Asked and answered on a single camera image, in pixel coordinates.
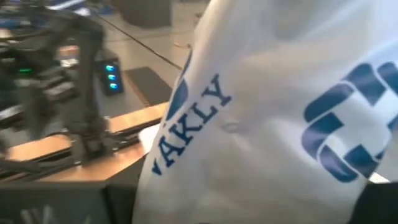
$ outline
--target green led light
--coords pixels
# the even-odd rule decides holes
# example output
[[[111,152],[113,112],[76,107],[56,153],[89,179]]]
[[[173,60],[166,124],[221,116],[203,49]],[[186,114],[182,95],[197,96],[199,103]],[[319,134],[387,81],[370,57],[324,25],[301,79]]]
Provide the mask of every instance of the green led light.
[[[26,72],[31,72],[31,71],[32,71],[31,68],[21,68],[21,69],[19,69],[19,72],[21,72],[21,73],[26,73]]]

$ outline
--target blue led light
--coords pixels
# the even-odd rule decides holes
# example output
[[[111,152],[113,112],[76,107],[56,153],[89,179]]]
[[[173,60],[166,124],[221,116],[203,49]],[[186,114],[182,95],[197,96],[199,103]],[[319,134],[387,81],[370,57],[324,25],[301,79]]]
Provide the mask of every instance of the blue led light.
[[[118,85],[115,84],[115,83],[111,83],[111,84],[109,84],[109,86],[110,86],[112,89],[114,89],[114,90],[118,88]]]
[[[116,79],[116,76],[115,76],[115,75],[108,75],[108,79],[109,79],[109,80],[115,80],[115,79]]]
[[[107,65],[105,66],[107,71],[113,72],[114,71],[114,67],[112,65]]]

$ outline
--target blue lettering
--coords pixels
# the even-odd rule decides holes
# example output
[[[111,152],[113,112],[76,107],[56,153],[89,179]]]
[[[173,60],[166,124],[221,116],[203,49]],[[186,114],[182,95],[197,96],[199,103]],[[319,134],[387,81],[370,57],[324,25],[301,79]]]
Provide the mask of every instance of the blue lettering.
[[[156,159],[154,159],[154,166],[152,167],[152,172],[154,172],[157,175],[162,175],[162,171],[160,170],[160,167],[157,164]]]
[[[162,153],[162,157],[163,157],[164,161],[166,162],[166,167],[170,167],[175,162],[173,159],[169,158],[173,152],[176,152],[177,155],[180,156],[185,149],[184,147],[176,147],[176,146],[173,146],[170,143],[166,142],[165,136],[162,136],[160,138],[158,146],[160,148],[160,153]]]
[[[187,126],[187,114],[183,114],[180,119],[178,119],[178,123],[181,124],[181,132],[177,130],[177,125],[173,124],[173,126],[169,129],[170,133],[174,133],[180,139],[185,141],[185,145],[187,146],[189,142],[193,139],[193,136],[187,136],[189,131],[198,132],[201,130],[202,125],[195,127]]]
[[[228,102],[231,101],[231,96],[224,96],[221,92],[220,83],[218,82],[218,77],[220,75],[216,74],[214,78],[211,80],[211,83],[214,84],[214,90],[210,90],[209,87],[201,94],[202,96],[210,95],[216,96],[221,100],[221,106],[225,106]]]
[[[210,113],[205,114],[204,112],[199,110],[197,106],[198,106],[198,104],[194,103],[192,105],[191,109],[196,115],[198,115],[203,120],[203,124],[206,124],[207,121],[209,121],[212,117],[214,117],[214,115],[217,114],[217,112],[218,112],[218,110],[214,106],[211,106]]]

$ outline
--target cable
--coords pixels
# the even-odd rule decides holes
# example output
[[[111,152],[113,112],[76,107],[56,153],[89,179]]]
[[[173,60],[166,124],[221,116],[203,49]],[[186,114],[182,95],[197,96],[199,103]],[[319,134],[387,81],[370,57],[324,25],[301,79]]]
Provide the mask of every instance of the cable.
[[[133,41],[137,42],[139,45],[145,47],[147,50],[149,50],[150,52],[152,52],[153,54],[155,54],[156,56],[158,56],[159,58],[161,58],[162,60],[164,60],[165,62],[171,64],[173,67],[175,67],[178,70],[182,70],[182,67],[180,67],[179,65],[177,65],[176,63],[172,62],[171,60],[169,60],[168,58],[164,57],[163,55],[161,55],[160,53],[156,52],[154,49],[150,48],[148,45],[142,43],[140,40],[138,40],[137,38],[133,37],[132,35],[128,34],[127,32],[125,32],[124,30],[120,29],[119,27],[113,25],[111,22],[107,21],[106,19],[102,18],[99,14],[97,14],[96,12],[94,12],[94,10],[91,10],[92,13],[100,18],[102,21],[105,21],[107,24],[111,25],[112,27],[114,27],[115,29],[117,29],[118,31],[122,32],[124,35],[128,36],[130,39],[132,39]]]

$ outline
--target wooden table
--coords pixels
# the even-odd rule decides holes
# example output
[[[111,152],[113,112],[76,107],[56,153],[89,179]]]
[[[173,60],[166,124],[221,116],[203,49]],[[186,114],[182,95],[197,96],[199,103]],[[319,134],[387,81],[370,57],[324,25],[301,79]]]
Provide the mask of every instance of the wooden table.
[[[162,117],[167,109],[167,103],[144,108],[139,111],[128,113],[122,116],[111,118],[109,128],[112,132],[146,123]],[[39,141],[32,141],[13,147],[10,151],[10,159],[24,161],[42,157],[46,154],[60,151],[69,146],[63,136],[52,136]],[[105,157],[94,161],[92,164],[59,172],[43,178],[41,181],[98,181],[106,180],[123,169],[127,168],[144,155],[140,144],[120,150],[114,156]]]

